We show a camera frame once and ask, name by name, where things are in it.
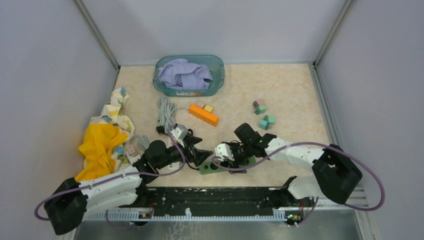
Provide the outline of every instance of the silver floor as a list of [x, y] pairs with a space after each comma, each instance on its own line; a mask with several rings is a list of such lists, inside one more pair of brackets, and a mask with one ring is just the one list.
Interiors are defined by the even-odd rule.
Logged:
[[[127, 222], [116, 222], [125, 226]], [[300, 227], [278, 222], [149, 222], [115, 229], [106, 221], [85, 221], [74, 240], [361, 240], [353, 210], [316, 210]]]

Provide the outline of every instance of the green block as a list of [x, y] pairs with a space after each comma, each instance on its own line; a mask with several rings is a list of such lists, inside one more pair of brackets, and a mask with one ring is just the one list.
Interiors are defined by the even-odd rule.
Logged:
[[268, 128], [270, 127], [270, 123], [262, 119], [262, 120], [259, 122], [258, 126], [259, 126], [261, 129], [268, 130]]
[[265, 113], [265, 110], [267, 110], [267, 107], [265, 105], [260, 105], [254, 108], [254, 113], [256, 115], [263, 114]]
[[[251, 158], [249, 158], [249, 163], [247, 165], [240, 165], [240, 167], [250, 166], [255, 163], [256, 163], [256, 158], [252, 156]], [[222, 173], [222, 172], [228, 172], [228, 171], [225, 169], [219, 168], [215, 166], [212, 162], [208, 161], [200, 165], [199, 172], [201, 175], [206, 175], [206, 174], [216, 174], [216, 173]]]
[[265, 115], [264, 120], [267, 121], [271, 125], [276, 124], [276, 117], [274, 115]]

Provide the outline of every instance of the wooden block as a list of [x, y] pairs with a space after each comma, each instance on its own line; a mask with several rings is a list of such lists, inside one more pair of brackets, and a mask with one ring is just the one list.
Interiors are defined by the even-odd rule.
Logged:
[[258, 99], [256, 101], [253, 102], [253, 107], [259, 107], [261, 105], [265, 105], [265, 101], [263, 99]]
[[204, 108], [203, 108], [205, 111], [208, 111], [209, 113], [212, 113], [212, 110], [214, 109], [213, 107], [211, 107], [211, 106], [209, 106], [209, 105], [206, 105], [206, 106], [204, 106]]
[[269, 122], [271, 125], [276, 124], [276, 117], [274, 115], [265, 115], [264, 120]]
[[196, 103], [196, 106], [198, 106], [199, 108], [201, 108], [201, 109], [204, 109], [205, 108], [205, 106], [206, 106], [206, 104], [205, 103], [203, 103], [202, 101], [198, 101], [197, 103]]
[[139, 153], [137, 150], [133, 147], [133, 145], [128, 146], [128, 152], [131, 154], [131, 156], [136, 157]]
[[268, 128], [270, 127], [270, 123], [269, 123], [269, 122], [267, 122], [267, 121], [265, 121], [265, 120], [261, 120], [261, 121], [259, 122], [258, 126], [259, 126], [261, 129], [268, 130]]
[[259, 114], [263, 114], [263, 113], [265, 113], [265, 111], [267, 110], [267, 107], [265, 106], [265, 105], [261, 105], [261, 106], [257, 106], [257, 107], [255, 107], [255, 109], [254, 109], [254, 113], [256, 114], [256, 115], [259, 115]]
[[220, 121], [219, 117], [213, 115], [212, 113], [204, 109], [201, 109], [200, 107], [194, 104], [188, 108], [188, 112], [196, 118], [203, 120], [214, 127], [216, 127], [218, 125], [218, 122]]

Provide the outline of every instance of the wire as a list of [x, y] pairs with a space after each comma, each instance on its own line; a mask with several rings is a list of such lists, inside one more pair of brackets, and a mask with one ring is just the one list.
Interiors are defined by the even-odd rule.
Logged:
[[[296, 142], [296, 143], [292, 143], [290, 146], [291, 146], [291, 147], [295, 147], [295, 146], [301, 146], [301, 145], [314, 145], [314, 146], [318, 146], [318, 147], [321, 147], [321, 148], [329, 149], [329, 150], [334, 151], [334, 152], [336, 152], [336, 153], [338, 153], [338, 154], [341, 154], [341, 155], [343, 155], [343, 156], [345, 156], [345, 157], [347, 157], [347, 158], [350, 158], [353, 162], [355, 162], [355, 163], [357, 163], [359, 166], [363, 167], [363, 168], [364, 168], [364, 169], [365, 169], [365, 170], [366, 170], [369, 174], [371, 174], [371, 176], [375, 179], [375, 181], [377, 182], [377, 184], [378, 184], [378, 186], [379, 186], [379, 188], [380, 188], [380, 192], [381, 192], [380, 202], [379, 202], [376, 206], [373, 206], [373, 207], [370, 207], [370, 208], [362, 208], [362, 207], [353, 206], [353, 205], [350, 205], [350, 204], [347, 204], [347, 203], [345, 203], [345, 204], [344, 204], [345, 206], [347, 206], [347, 207], [349, 207], [349, 208], [352, 208], [352, 209], [355, 209], [355, 210], [365, 211], [365, 212], [375, 211], [375, 210], [377, 210], [377, 209], [379, 209], [379, 208], [381, 208], [381, 207], [382, 207], [382, 205], [384, 204], [384, 202], [385, 202], [385, 200], [386, 200], [386, 191], [385, 191], [385, 189], [384, 189], [383, 183], [382, 183], [382, 181], [380, 180], [380, 178], [377, 176], [377, 174], [376, 174], [375, 172], [373, 172], [373, 171], [372, 171], [372, 170], [371, 170], [368, 166], [366, 166], [363, 162], [361, 162], [361, 161], [360, 161], [359, 159], [357, 159], [356, 157], [354, 157], [354, 156], [350, 155], [349, 153], [346, 153], [346, 152], [344, 152], [344, 151], [342, 151], [342, 150], [339, 150], [339, 149], [337, 149], [337, 148], [334, 148], [334, 147], [332, 147], [332, 146], [328, 146], [328, 145], [325, 145], [325, 144], [322, 144], [322, 143], [318, 143], [318, 142], [303, 141], [303, 142]], [[251, 169], [251, 168], [253, 168], [253, 167], [255, 167], [255, 166], [257, 166], [257, 165], [259, 165], [259, 164], [263, 163], [264, 161], [266, 161], [266, 160], [270, 159], [270, 157], [272, 157], [272, 156], [273, 156], [273, 155], [275, 155], [276, 153], [278, 153], [278, 152], [280, 152], [280, 151], [282, 151], [282, 150], [286, 149], [287, 147], [288, 147], [288, 145], [286, 145], [286, 146], [282, 146], [282, 147], [278, 148], [277, 150], [275, 150], [275, 151], [271, 152], [270, 154], [268, 154], [266, 157], [264, 157], [264, 158], [262, 158], [261, 160], [257, 161], [256, 163], [254, 163], [254, 164], [252, 164], [252, 165], [249, 165], [249, 166], [245, 166], [245, 167], [240, 167], [240, 168], [229, 168], [229, 167], [221, 166], [220, 164], [218, 164], [218, 163], [215, 161], [215, 159], [219, 158], [219, 157], [217, 157], [217, 156], [212, 157], [212, 163], [213, 163], [215, 166], [217, 166], [218, 168], [225, 169], [225, 170], [227, 170], [227, 171], [236, 171], [236, 172], [238, 172], [238, 171], [244, 171], [244, 170]]]
[[[172, 171], [172, 172], [168, 172], [168, 173], [150, 173], [150, 172], [137, 171], [137, 172], [129, 172], [129, 173], [126, 173], [125, 175], [126, 176], [128, 176], [128, 175], [147, 175], [147, 176], [154, 176], [154, 177], [165, 177], [165, 176], [169, 176], [169, 175], [172, 175], [172, 174], [176, 174], [177, 172], [181, 171], [181, 169], [183, 169], [184, 165], [187, 162], [186, 156], [184, 155], [184, 153], [181, 150], [181, 148], [178, 146], [177, 142], [174, 140], [174, 137], [171, 134], [169, 134], [168, 136], [171, 139], [172, 144], [174, 144], [174, 146], [176, 147], [176, 149], [178, 150], [179, 154], [182, 157], [182, 164], [181, 164], [181, 166], [177, 170]], [[49, 218], [48, 217], [43, 217], [43, 216], [41, 216], [39, 214], [39, 209], [46, 202], [48, 202], [48, 201], [50, 201], [50, 200], [52, 200], [54, 198], [57, 198], [59, 196], [65, 195], [65, 194], [70, 194], [70, 193], [74, 193], [74, 192], [77, 192], [77, 191], [85, 190], [85, 189], [88, 189], [88, 188], [96, 187], [98, 185], [102, 185], [102, 184], [105, 184], [105, 183], [110, 182], [112, 180], [115, 180], [115, 179], [118, 179], [118, 178], [123, 178], [123, 177], [124, 177], [124, 174], [120, 174], [120, 175], [116, 175], [116, 176], [113, 176], [111, 178], [108, 178], [108, 179], [105, 179], [105, 180], [102, 180], [102, 181], [93, 183], [92, 185], [87, 185], [87, 186], [82, 186], [82, 187], [76, 187], [76, 188], [72, 188], [72, 189], [69, 189], [69, 190], [60, 191], [58, 193], [55, 193], [55, 194], [47, 197], [46, 199], [42, 200], [39, 204], [37, 204], [37, 206], [34, 209], [34, 215], [39, 220], [49, 221]]]
[[189, 168], [193, 169], [193, 170], [199, 171], [199, 167], [198, 166], [197, 167], [191, 166], [190, 163], [188, 163], [188, 162], [187, 162], [187, 166]]
[[113, 224], [110, 220], [109, 220], [109, 210], [106, 210], [106, 222], [114, 229], [130, 229], [132, 227], [134, 227], [134, 223], [130, 222], [130, 224], [128, 226], [117, 226], [115, 224]]
[[146, 135], [135, 135], [131, 138], [131, 141], [129, 142], [131, 145], [133, 145], [134, 141], [138, 139], [137, 142], [137, 147], [143, 151], [145, 151], [149, 145], [150, 145], [150, 141], [147, 138]]
[[304, 224], [306, 222], [306, 220], [308, 220], [308, 218], [312, 215], [312, 212], [315, 210], [315, 208], [317, 207], [318, 204], [318, 199], [320, 199], [319, 196], [316, 197], [315, 199], [315, 203], [312, 206], [312, 209], [307, 213], [306, 217], [298, 224], [295, 224], [297, 227], [300, 227], [302, 224]]
[[302, 218], [304, 217], [304, 200], [303, 199], [300, 200], [300, 216]]
[[153, 216], [153, 211], [155, 210], [155, 202], [153, 201], [153, 198], [150, 198], [149, 200], [151, 202], [151, 205], [148, 208], [150, 210], [150, 217], [152, 217]]
[[157, 101], [157, 109], [159, 111], [157, 115], [157, 125], [163, 126], [165, 129], [170, 129], [175, 124], [175, 113], [177, 109], [187, 109], [187, 107], [177, 107], [175, 103], [169, 102], [168, 97], [162, 96]]

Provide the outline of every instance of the purple towel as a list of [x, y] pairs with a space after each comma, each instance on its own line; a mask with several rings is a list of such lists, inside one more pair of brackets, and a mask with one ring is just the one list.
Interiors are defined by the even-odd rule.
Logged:
[[205, 79], [213, 80], [206, 65], [189, 63], [182, 58], [174, 59], [164, 67], [159, 67], [157, 77], [168, 88], [177, 90], [208, 89], [209, 83]]

